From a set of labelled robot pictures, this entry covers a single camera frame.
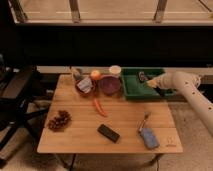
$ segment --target purple bowl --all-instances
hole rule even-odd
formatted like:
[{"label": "purple bowl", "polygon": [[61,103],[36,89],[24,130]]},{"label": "purple bowl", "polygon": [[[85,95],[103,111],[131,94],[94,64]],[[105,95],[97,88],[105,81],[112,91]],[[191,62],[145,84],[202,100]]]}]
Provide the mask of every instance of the purple bowl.
[{"label": "purple bowl", "polygon": [[114,76],[104,76],[99,80],[99,87],[104,94],[112,95],[120,90],[121,82]]}]

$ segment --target table leg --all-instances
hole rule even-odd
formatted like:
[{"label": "table leg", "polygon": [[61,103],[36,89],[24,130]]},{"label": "table leg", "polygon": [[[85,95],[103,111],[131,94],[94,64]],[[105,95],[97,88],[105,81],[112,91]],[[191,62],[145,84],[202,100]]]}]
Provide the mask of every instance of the table leg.
[{"label": "table leg", "polygon": [[72,163],[70,165],[70,171],[73,169],[73,165],[75,163],[75,158],[76,158],[76,154],[73,154],[73,156],[72,156]]},{"label": "table leg", "polygon": [[72,157],[72,162],[71,162],[71,165],[69,165],[67,162],[65,162],[58,154],[53,154],[56,158],[56,160],[65,168],[65,169],[68,169],[68,170],[72,170],[73,169],[73,165],[75,163],[75,158],[76,158],[76,154],[73,154],[73,157]]},{"label": "table leg", "polygon": [[152,166],[153,164],[155,164],[161,157],[163,156],[163,154],[155,154],[155,157],[150,160],[147,163],[144,163],[143,166]]},{"label": "table leg", "polygon": [[58,154],[53,154],[56,158],[56,160],[66,169],[69,169],[68,163],[66,163]]}]

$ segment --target cup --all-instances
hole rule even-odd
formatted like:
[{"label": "cup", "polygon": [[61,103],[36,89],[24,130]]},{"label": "cup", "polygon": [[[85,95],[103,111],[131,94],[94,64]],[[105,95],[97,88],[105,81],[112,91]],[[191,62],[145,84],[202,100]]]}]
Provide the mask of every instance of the cup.
[{"label": "cup", "polygon": [[121,67],[118,65],[112,65],[111,67],[109,67],[109,73],[112,76],[119,78],[121,75]]}]

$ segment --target remote control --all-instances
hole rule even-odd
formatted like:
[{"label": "remote control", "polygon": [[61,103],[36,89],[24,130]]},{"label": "remote control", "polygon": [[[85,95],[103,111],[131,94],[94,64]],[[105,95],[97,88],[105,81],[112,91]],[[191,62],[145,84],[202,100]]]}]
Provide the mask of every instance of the remote control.
[{"label": "remote control", "polygon": [[120,135],[118,133],[116,133],[115,131],[113,131],[112,129],[110,129],[109,127],[107,127],[104,124],[101,124],[98,127],[98,132],[100,132],[105,137],[109,138],[114,143],[116,143],[118,138],[120,137]]}]

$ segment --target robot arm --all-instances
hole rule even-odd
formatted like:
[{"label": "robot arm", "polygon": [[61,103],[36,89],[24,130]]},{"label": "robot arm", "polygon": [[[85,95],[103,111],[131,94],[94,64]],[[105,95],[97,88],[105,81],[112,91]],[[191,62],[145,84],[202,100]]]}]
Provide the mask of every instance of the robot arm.
[{"label": "robot arm", "polygon": [[186,72],[165,73],[154,78],[161,89],[178,90],[196,111],[199,118],[213,136],[213,105],[197,89],[200,76]]}]

